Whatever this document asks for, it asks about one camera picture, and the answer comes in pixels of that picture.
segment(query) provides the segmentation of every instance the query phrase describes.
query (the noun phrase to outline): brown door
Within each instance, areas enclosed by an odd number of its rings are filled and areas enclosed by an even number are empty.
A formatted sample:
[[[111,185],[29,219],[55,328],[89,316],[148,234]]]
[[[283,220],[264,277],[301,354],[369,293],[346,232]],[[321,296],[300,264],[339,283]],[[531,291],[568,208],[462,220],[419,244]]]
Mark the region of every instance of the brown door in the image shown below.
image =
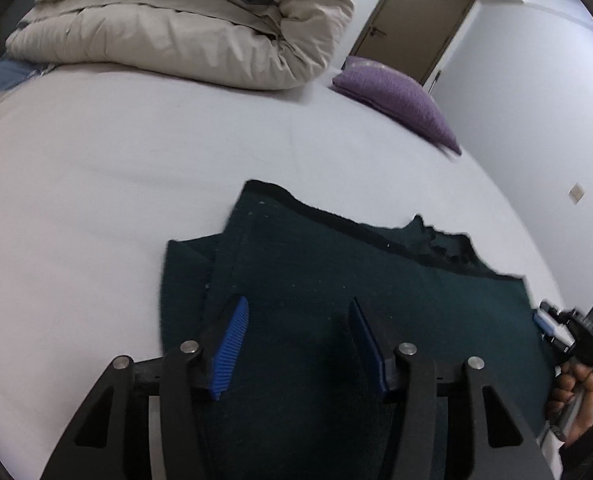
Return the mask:
[[[383,0],[356,56],[425,83],[475,0]]]

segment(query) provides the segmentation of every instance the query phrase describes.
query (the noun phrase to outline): wall outlet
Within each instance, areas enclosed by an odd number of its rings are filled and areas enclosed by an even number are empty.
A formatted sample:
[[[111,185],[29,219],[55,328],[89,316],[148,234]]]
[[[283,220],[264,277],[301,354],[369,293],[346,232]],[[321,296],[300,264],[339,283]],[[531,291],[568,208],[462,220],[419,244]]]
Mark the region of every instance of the wall outlet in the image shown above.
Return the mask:
[[[574,187],[570,190],[570,198],[575,204],[579,203],[579,200],[585,195],[585,191],[581,187],[581,184],[574,184]]]

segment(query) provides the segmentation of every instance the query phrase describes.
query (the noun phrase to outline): sleeve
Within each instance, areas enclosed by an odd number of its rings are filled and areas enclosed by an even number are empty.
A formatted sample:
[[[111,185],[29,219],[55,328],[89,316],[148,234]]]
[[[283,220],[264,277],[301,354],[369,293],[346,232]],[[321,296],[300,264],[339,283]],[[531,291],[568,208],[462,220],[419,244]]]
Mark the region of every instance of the sleeve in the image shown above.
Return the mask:
[[[593,460],[593,426],[570,447],[559,450],[563,474],[561,480],[580,479]]]

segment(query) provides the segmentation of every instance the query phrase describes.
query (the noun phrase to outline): human hand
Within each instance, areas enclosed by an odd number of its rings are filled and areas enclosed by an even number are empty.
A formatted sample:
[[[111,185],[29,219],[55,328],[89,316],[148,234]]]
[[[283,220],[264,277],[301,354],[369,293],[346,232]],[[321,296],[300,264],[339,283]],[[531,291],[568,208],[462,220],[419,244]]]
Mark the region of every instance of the human hand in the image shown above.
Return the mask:
[[[593,425],[593,371],[580,363],[571,365],[568,361],[561,365],[561,374],[556,379],[557,387],[550,394],[545,405],[545,412],[550,417],[560,412],[565,405],[574,400],[574,387],[581,383],[585,395],[579,413],[567,435],[565,446],[571,446]]]

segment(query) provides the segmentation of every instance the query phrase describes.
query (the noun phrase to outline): dark green cloth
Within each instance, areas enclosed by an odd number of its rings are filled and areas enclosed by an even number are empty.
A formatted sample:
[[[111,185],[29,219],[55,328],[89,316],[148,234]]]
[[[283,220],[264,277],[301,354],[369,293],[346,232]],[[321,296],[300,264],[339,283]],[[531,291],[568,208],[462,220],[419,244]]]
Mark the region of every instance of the dark green cloth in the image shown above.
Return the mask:
[[[393,409],[359,363],[355,296],[435,359],[481,356],[532,429],[544,423],[553,360],[523,282],[495,274],[465,235],[420,217],[396,230],[356,224],[250,181],[223,234],[169,243],[164,349],[196,337],[235,293],[250,324],[232,383],[198,408],[219,479],[377,478]]]

